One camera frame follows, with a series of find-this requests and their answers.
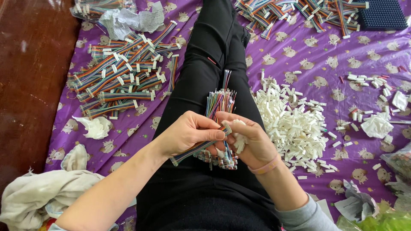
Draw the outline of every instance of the purple tablecloth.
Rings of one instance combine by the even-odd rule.
[[[174,52],[180,54],[178,61],[180,70],[184,61],[184,51],[188,42],[192,26],[201,10],[201,0],[161,0],[165,9],[165,23],[175,20],[178,25],[164,40],[164,43],[178,42],[182,49]],[[410,1],[401,1],[405,15],[411,14]],[[138,10],[145,10],[149,1],[137,3]],[[354,144],[342,149],[342,146],[333,148],[335,141],[330,140],[323,152],[323,160],[336,166],[339,171],[317,174],[308,173],[302,167],[294,171],[295,176],[308,176],[299,183],[305,191],[315,195],[318,199],[327,199],[334,221],[339,212],[333,203],[345,198],[342,180],[353,180],[360,190],[369,193],[376,202],[394,204],[395,196],[384,187],[384,183],[395,180],[394,175],[387,168],[379,156],[386,152],[393,152],[405,146],[411,139],[411,128],[407,125],[394,125],[390,133],[394,137],[393,144],[382,143],[380,139],[369,138],[360,129],[355,132],[347,126],[346,130],[335,131],[337,124],[352,121],[350,111],[357,107],[359,110],[374,112],[382,111],[383,106],[391,103],[382,102],[378,96],[382,89],[358,87],[348,80],[342,83],[339,76],[352,73],[355,75],[388,75],[388,83],[406,94],[411,90],[411,73],[398,72],[397,67],[402,65],[407,70],[411,66],[411,30],[387,32],[353,32],[351,38],[340,39],[340,28],[324,24],[327,29],[324,33],[317,33],[310,25],[304,24],[303,16],[296,10],[290,22],[278,21],[272,30],[271,40],[262,39],[261,31],[252,34],[252,39],[246,49],[246,61],[250,85],[255,92],[261,89],[260,73],[264,70],[266,77],[272,76],[278,83],[291,84],[296,91],[303,92],[304,97],[327,103],[323,114],[326,117],[327,129],[338,135],[337,140],[345,143],[350,139]],[[243,25],[248,21],[239,17]],[[147,38],[154,39],[160,32],[145,33]],[[107,34],[93,23],[83,23],[79,41],[76,44],[72,58],[70,72],[79,71],[86,67],[92,58],[87,53],[89,44],[106,44]],[[166,68],[168,59],[161,63],[162,71],[167,80],[170,70]],[[302,74],[293,75],[292,71],[300,70]],[[156,92],[157,96],[167,90],[168,82]],[[140,100],[142,107],[129,109],[119,113],[118,120],[111,120],[114,128],[109,136],[102,140],[87,139],[83,136],[87,131],[80,123],[74,123],[72,116],[81,117],[80,102],[74,92],[64,88],[54,122],[50,141],[49,159],[45,171],[60,169],[60,162],[65,153],[68,153],[77,143],[84,144],[90,159],[87,169],[104,176],[127,161],[140,148],[149,143],[157,127],[155,123],[161,118],[167,98],[161,101],[157,97],[154,101]],[[396,113],[393,120],[409,120],[410,108],[405,112]],[[372,167],[381,163],[383,167],[373,170]],[[135,209],[128,208],[118,220],[120,223],[126,217],[134,216]]]

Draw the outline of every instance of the rubber bracelet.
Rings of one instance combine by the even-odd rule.
[[[255,175],[261,175],[264,174],[270,170],[273,170],[276,166],[277,166],[277,157],[275,157],[270,163],[262,166],[259,169],[251,169],[250,167],[248,167],[248,169]]]

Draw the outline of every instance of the clear plastic bag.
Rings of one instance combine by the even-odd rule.
[[[76,0],[70,12],[76,18],[97,23],[106,11],[122,8],[127,8],[133,13],[137,9],[133,0]]]
[[[411,215],[390,208],[383,203],[377,203],[380,213],[375,218],[367,217],[360,223],[355,223],[340,216],[337,227],[342,231],[406,231],[411,227]]]
[[[401,180],[411,186],[411,142],[396,153],[381,155],[387,165]]]

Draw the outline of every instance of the brown wooden surface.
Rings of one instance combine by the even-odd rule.
[[[72,4],[0,0],[0,193],[30,167],[43,171],[79,32]]]

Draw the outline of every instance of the red wire piece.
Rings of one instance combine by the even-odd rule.
[[[405,67],[403,67],[403,66],[400,66],[400,68],[405,72],[407,71],[407,69],[405,69]]]
[[[212,59],[210,59],[210,57],[207,57],[211,62],[213,62],[214,64],[217,64],[217,63],[215,63]]]

